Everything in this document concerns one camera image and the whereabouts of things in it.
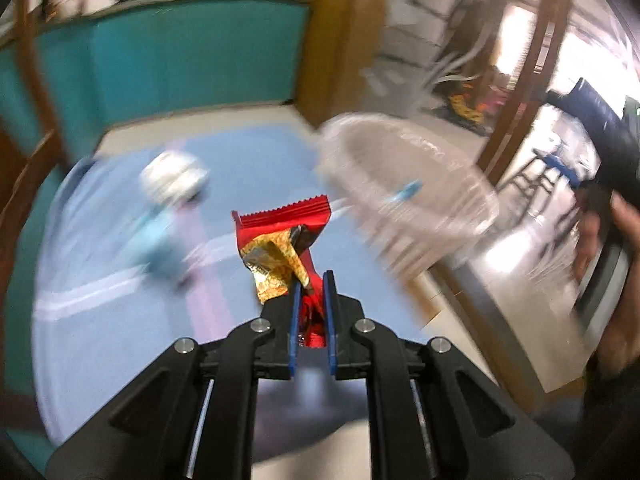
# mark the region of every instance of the metal screw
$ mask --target metal screw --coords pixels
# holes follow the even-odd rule
[[[261,334],[262,332],[267,332],[267,330],[271,329],[271,323],[269,323],[268,319],[257,317],[251,322],[250,327],[254,332]]]
[[[376,324],[366,317],[357,320],[354,326],[358,332],[362,332],[363,334],[373,332],[376,328]]]
[[[188,354],[196,348],[196,342],[190,337],[181,337],[174,343],[174,350],[178,354]]]
[[[431,340],[431,348],[433,348],[438,354],[444,354],[451,350],[451,343],[444,337],[436,337]]]

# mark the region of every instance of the kitchen counter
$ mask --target kitchen counter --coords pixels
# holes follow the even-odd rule
[[[294,97],[311,0],[131,0],[37,27],[36,62],[74,159],[115,124]],[[0,117],[26,152],[37,115],[0,41]]]

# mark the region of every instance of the blue tablecloth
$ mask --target blue tablecloth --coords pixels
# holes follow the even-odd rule
[[[185,254],[198,261],[183,288],[145,274],[125,249],[130,226],[150,207],[140,172],[167,148],[192,153],[210,171],[200,200],[175,213]],[[204,343],[258,316],[230,211],[251,213],[327,192],[315,164],[314,149],[283,125],[76,165],[49,213],[33,313],[38,404],[53,442],[71,436],[176,338]],[[417,314],[347,215],[334,215],[312,254],[316,269],[333,269],[338,291],[359,298],[368,317],[403,338],[426,340]],[[294,381],[260,381],[254,457],[308,445],[366,416],[362,381],[335,382],[326,351],[301,349]]]

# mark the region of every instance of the red object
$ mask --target red object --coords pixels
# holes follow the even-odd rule
[[[300,240],[306,244],[306,247],[299,248],[298,244],[294,245],[309,275],[312,289],[312,292],[304,291],[299,326],[305,337],[305,346],[324,347],[326,340],[322,310],[322,278],[314,269],[308,246],[318,238],[331,217],[331,206],[326,195],[249,215],[240,216],[237,211],[232,211],[231,216],[236,223],[238,251],[260,235],[284,231],[296,226],[306,228],[305,235]]]

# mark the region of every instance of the trash bin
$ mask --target trash bin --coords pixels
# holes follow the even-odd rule
[[[498,216],[481,171],[426,128],[384,114],[343,114],[321,133],[321,172],[404,280],[472,243]]]

